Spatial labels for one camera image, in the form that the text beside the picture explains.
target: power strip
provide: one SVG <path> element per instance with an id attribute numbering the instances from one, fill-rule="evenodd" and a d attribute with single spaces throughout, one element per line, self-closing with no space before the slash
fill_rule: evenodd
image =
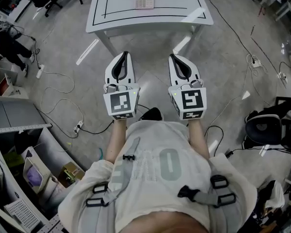
<path id="1" fill-rule="evenodd" d="M 43 73 L 43 70 L 45 68 L 45 65 L 39 64 L 39 67 L 40 67 L 40 69 L 39 69 L 39 71 L 37 73 L 37 79 L 40 79 L 41 78 L 41 75 Z"/>
<path id="2" fill-rule="evenodd" d="M 76 125 L 76 127 L 73 128 L 73 132 L 75 134 L 79 133 L 80 128 L 82 128 L 82 126 L 83 126 L 83 122 L 82 121 L 79 121 L 78 124 Z"/>
<path id="3" fill-rule="evenodd" d="M 251 66 L 253 68 L 257 68 L 257 67 L 261 67 L 262 64 L 261 64 L 261 61 L 259 59 L 256 59 L 256 60 L 254 60 L 254 63 L 251 63 Z"/>
<path id="4" fill-rule="evenodd" d="M 288 84 L 287 75 L 284 72 L 278 74 L 278 78 L 281 79 L 285 84 Z"/>

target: calculator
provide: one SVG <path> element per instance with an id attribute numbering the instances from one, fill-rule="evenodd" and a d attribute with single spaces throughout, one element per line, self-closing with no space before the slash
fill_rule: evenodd
<path id="1" fill-rule="evenodd" d="M 154 9 L 154 0 L 135 0 L 135 9 Z"/>

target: electrical outlet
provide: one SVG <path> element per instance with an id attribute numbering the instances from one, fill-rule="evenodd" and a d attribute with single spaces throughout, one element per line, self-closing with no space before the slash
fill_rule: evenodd
<path id="1" fill-rule="evenodd" d="M 38 73 L 37 73 L 37 79 L 40 79 L 41 78 L 41 75 L 42 75 L 42 73 L 43 73 L 43 70 L 44 70 L 44 65 L 42 65 L 42 64 L 39 64 L 39 67 L 40 67 L 40 69 L 39 69 L 39 71 L 38 71 Z"/>
<path id="2" fill-rule="evenodd" d="M 79 121 L 78 124 L 76 125 L 76 127 L 73 128 L 74 133 L 75 134 L 79 133 L 80 128 L 82 128 L 82 126 L 83 126 L 83 122 Z"/>

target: shoe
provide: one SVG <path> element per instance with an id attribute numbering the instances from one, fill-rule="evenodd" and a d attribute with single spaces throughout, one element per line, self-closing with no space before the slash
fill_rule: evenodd
<path id="1" fill-rule="evenodd" d="M 31 63 L 33 63 L 34 62 L 34 60 L 35 60 L 35 56 L 34 56 L 34 53 L 33 52 L 31 52 L 31 56 L 30 56 L 30 62 Z"/>
<path id="2" fill-rule="evenodd" d="M 164 115 L 158 108 L 154 107 L 144 113 L 138 121 L 141 120 L 164 121 Z"/>
<path id="3" fill-rule="evenodd" d="M 25 77 L 27 76 L 28 71 L 28 64 L 26 64 L 25 68 L 23 69 L 23 73 L 25 73 Z"/>

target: plug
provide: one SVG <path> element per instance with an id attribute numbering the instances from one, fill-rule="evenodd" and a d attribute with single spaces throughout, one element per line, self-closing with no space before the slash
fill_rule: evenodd
<path id="1" fill-rule="evenodd" d="M 79 133 L 80 131 L 80 128 L 83 126 L 83 122 L 82 121 L 79 121 L 78 124 L 76 125 L 76 127 L 73 128 L 73 132 L 75 134 Z"/>
<path id="2" fill-rule="evenodd" d="M 225 156 L 226 158 L 228 159 L 229 157 L 231 157 L 233 155 L 233 151 L 231 151 L 230 149 L 228 149 L 226 152 L 225 152 Z"/>

